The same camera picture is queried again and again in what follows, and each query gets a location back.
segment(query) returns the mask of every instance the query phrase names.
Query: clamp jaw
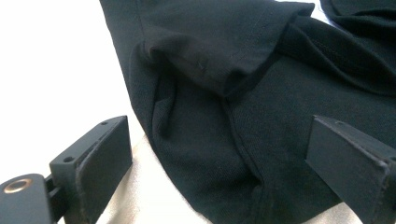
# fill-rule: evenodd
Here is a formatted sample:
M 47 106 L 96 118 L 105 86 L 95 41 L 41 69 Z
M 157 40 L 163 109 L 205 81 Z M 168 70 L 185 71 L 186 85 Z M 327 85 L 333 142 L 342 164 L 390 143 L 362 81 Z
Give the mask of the clamp jaw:
M 105 120 L 50 164 L 0 186 L 0 223 L 95 223 L 132 165 L 126 116 Z
M 395 148 L 342 121 L 314 116 L 306 162 L 362 223 L 395 223 Z

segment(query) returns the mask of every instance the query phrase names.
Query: metal screw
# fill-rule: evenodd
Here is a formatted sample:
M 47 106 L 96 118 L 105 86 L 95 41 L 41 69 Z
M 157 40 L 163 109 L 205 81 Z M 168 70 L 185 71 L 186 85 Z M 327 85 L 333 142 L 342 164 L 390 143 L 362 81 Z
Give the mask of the metal screw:
M 11 194 L 19 192 L 21 190 L 29 188 L 31 184 L 32 179 L 29 178 L 16 180 L 6 186 L 6 188 L 4 189 L 4 193 Z

